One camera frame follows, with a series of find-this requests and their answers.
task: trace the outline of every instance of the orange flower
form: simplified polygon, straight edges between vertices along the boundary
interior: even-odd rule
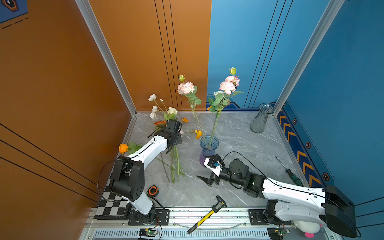
[[[167,125],[167,121],[165,120],[158,121],[158,122],[155,122],[154,125],[156,125],[156,127],[165,127]]]
[[[195,130],[195,133],[197,134],[196,139],[199,139],[201,137],[201,135],[203,135],[203,132],[200,130],[197,130],[197,129]]]
[[[125,152],[128,152],[129,147],[124,143],[120,144],[119,146],[119,153],[123,154]]]

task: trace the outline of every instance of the black and white checkerboard pattern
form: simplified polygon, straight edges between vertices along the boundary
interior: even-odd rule
[[[111,192],[111,187],[109,186],[110,182],[111,180],[108,179],[107,186],[103,192],[103,197],[110,201],[121,200],[121,197]],[[125,220],[130,207],[131,205],[128,204],[127,201],[107,202],[102,198],[94,218],[100,220]]]

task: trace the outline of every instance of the green screwdriver handle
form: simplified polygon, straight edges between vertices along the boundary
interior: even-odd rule
[[[288,173],[289,177],[292,179],[292,181],[293,181],[297,186],[304,186],[303,183],[302,183],[302,181],[301,181],[298,177],[296,177],[296,175],[293,174],[293,173],[291,172],[290,169],[287,169],[285,172]]]

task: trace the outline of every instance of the gray marble surface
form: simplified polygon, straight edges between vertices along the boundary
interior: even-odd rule
[[[256,165],[265,175],[278,181],[293,184],[284,167],[276,160],[277,156],[283,164],[297,174],[295,167],[284,146],[278,129],[273,123],[272,116],[269,116],[266,129],[262,133],[253,133],[250,130],[250,123],[255,118],[257,111],[247,112],[223,112],[219,119],[219,125],[215,136],[219,140],[216,154],[222,158],[231,151],[243,154],[248,160]],[[178,113],[179,120],[186,117],[189,122],[183,124],[183,131],[199,129],[197,120],[192,113]],[[209,135],[212,129],[215,114],[198,113],[205,135]],[[149,113],[138,113],[137,120],[130,140],[145,144],[147,136],[155,130],[154,122],[162,119],[152,120]],[[234,206],[265,206],[266,200],[252,198],[243,190],[231,186],[228,182],[221,181],[219,185],[213,184],[209,187],[202,180],[196,177],[200,175],[209,178],[211,171],[199,163],[201,153],[200,140],[196,140],[196,134],[186,133],[182,137],[183,143],[178,145],[179,160],[184,170],[185,177],[179,177],[172,183],[170,168],[166,166],[171,182],[168,182],[162,163],[154,159],[145,170],[145,189],[155,184],[159,187],[158,201],[164,207],[200,207],[212,206],[217,202],[216,195],[220,195],[229,207]],[[162,153],[164,162],[170,163],[170,155]],[[249,166],[250,171],[259,173],[242,156],[231,153],[225,159],[227,166],[239,158]]]

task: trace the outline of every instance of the orange wall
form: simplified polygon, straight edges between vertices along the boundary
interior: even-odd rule
[[[190,110],[177,93],[178,75],[198,85],[205,110],[210,0],[90,0],[138,111],[150,111],[155,93],[167,106]]]
[[[95,183],[130,113],[76,2],[28,1],[28,10],[0,24],[0,123]],[[0,159],[2,239],[78,239],[96,185],[1,125],[0,140],[0,157],[20,165]]]

